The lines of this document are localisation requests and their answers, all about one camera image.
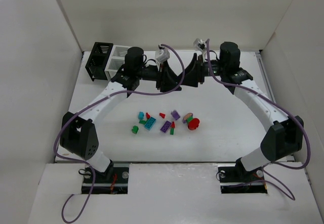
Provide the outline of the purple curved lego piece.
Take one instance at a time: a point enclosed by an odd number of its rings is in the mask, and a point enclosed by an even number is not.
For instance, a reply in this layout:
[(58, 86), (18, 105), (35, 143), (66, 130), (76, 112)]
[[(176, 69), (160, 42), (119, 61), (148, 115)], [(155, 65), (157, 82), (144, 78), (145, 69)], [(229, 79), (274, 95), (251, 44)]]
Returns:
[(178, 119), (180, 119), (180, 115), (179, 115), (179, 113), (176, 111), (176, 110), (173, 110), (172, 112), (171, 112), (171, 116), (173, 117), (173, 119), (174, 120), (178, 120)]

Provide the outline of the purple patterned lego piece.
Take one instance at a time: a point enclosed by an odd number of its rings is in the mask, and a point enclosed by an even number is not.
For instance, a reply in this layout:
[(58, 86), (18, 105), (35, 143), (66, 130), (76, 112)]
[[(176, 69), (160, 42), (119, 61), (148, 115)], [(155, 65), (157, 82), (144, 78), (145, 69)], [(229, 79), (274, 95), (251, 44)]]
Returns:
[(182, 122), (183, 123), (186, 123), (187, 122), (187, 119), (189, 117), (192, 117), (193, 116), (193, 113), (187, 113), (186, 115), (184, 115), (183, 119), (182, 119)]

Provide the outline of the red flower lego piece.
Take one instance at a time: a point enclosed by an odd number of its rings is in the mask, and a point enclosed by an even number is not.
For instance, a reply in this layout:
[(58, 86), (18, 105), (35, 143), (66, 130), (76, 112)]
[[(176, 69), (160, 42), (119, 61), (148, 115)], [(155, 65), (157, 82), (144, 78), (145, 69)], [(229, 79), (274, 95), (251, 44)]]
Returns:
[(188, 124), (187, 127), (189, 130), (196, 130), (199, 127), (200, 120), (198, 118), (193, 118)]

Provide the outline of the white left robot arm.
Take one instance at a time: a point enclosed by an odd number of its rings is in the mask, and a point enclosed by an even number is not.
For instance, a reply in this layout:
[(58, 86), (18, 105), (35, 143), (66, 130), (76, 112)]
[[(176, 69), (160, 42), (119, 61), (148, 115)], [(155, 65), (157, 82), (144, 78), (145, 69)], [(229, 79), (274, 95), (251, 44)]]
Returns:
[(78, 156), (77, 161), (86, 164), (94, 173), (111, 174), (113, 163), (99, 146), (97, 127), (119, 103), (130, 95), (151, 95), (151, 93), (137, 90), (141, 80), (156, 82), (158, 89), (156, 96), (179, 91), (185, 74), (181, 73), (171, 82), (165, 82), (163, 75), (170, 52), (174, 51), (170, 46), (160, 44), (155, 54), (156, 64), (147, 66), (144, 62), (144, 51), (141, 48), (128, 48), (123, 64), (104, 90), (83, 109), (75, 113), (67, 112), (63, 116), (56, 143)]

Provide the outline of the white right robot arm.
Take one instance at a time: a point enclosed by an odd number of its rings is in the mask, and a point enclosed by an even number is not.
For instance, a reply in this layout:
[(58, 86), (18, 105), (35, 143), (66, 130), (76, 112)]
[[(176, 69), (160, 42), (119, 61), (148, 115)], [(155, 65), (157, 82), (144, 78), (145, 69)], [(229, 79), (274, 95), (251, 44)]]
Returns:
[(259, 89), (253, 77), (240, 67), (240, 49), (233, 42), (220, 45), (219, 56), (210, 58), (208, 41), (196, 39), (194, 46), (201, 56), (194, 55), (185, 69), (182, 85), (197, 87), (206, 76), (213, 77), (240, 99), (263, 125), (266, 134), (260, 146), (235, 162), (234, 172), (245, 177), (269, 163), (296, 153), (307, 139), (303, 120), (271, 101)]

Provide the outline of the white slotted container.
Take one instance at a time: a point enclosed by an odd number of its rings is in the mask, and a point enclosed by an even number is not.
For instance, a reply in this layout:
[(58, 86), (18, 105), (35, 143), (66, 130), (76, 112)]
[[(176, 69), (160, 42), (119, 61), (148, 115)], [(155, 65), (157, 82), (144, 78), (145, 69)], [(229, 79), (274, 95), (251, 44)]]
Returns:
[(125, 63), (125, 56), (128, 52), (128, 46), (114, 45), (107, 60), (104, 72), (107, 80), (110, 81), (117, 73), (119, 68)]

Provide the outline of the small teal lego piece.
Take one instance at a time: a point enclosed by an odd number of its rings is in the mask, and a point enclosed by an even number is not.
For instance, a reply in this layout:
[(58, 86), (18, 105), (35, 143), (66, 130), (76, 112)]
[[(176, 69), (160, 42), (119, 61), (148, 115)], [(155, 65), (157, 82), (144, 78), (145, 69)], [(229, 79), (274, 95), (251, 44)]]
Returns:
[(144, 119), (144, 113), (143, 112), (139, 112), (138, 119), (139, 120), (143, 120)]

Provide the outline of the teal flat lego brick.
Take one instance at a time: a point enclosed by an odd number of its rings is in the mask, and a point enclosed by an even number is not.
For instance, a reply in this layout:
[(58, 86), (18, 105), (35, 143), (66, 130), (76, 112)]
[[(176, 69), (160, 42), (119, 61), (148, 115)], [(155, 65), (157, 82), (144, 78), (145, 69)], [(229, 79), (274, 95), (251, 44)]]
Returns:
[(154, 124), (156, 123), (156, 119), (154, 117), (150, 117), (147, 119), (144, 127), (147, 129), (147, 130), (151, 130), (152, 127), (154, 126)]

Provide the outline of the purple flat lego brick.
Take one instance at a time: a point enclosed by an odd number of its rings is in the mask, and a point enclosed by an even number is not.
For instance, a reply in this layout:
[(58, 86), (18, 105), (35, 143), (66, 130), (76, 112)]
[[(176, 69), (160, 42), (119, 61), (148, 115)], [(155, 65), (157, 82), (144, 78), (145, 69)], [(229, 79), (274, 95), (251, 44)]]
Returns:
[(164, 124), (162, 125), (162, 127), (160, 128), (160, 131), (163, 133), (166, 133), (169, 128), (171, 127), (172, 123), (170, 121), (165, 121)]

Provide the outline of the black slotted container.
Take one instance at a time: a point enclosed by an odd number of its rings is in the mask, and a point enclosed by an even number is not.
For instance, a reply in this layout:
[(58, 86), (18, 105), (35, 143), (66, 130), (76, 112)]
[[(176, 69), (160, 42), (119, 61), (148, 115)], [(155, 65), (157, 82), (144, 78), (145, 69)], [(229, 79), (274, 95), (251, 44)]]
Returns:
[(95, 42), (85, 69), (92, 81), (108, 80), (105, 68), (113, 48), (113, 43)]

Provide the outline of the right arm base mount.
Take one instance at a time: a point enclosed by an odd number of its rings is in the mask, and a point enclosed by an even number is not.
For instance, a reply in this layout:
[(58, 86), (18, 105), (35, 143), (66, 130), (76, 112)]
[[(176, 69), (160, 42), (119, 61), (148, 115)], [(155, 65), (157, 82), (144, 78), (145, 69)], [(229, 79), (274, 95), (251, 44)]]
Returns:
[(267, 194), (264, 172), (261, 167), (246, 172), (235, 164), (217, 166), (216, 179), (222, 194)]

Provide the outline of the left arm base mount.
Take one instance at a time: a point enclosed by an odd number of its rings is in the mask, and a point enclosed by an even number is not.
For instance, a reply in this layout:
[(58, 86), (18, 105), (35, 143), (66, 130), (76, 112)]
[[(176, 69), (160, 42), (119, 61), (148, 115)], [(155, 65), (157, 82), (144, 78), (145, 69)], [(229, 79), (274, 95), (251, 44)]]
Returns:
[[(129, 163), (115, 163), (109, 177), (96, 172), (92, 194), (120, 195), (128, 193)], [(91, 189), (93, 174), (89, 167), (79, 169), (78, 174), (83, 177), (82, 194), (88, 194)]]

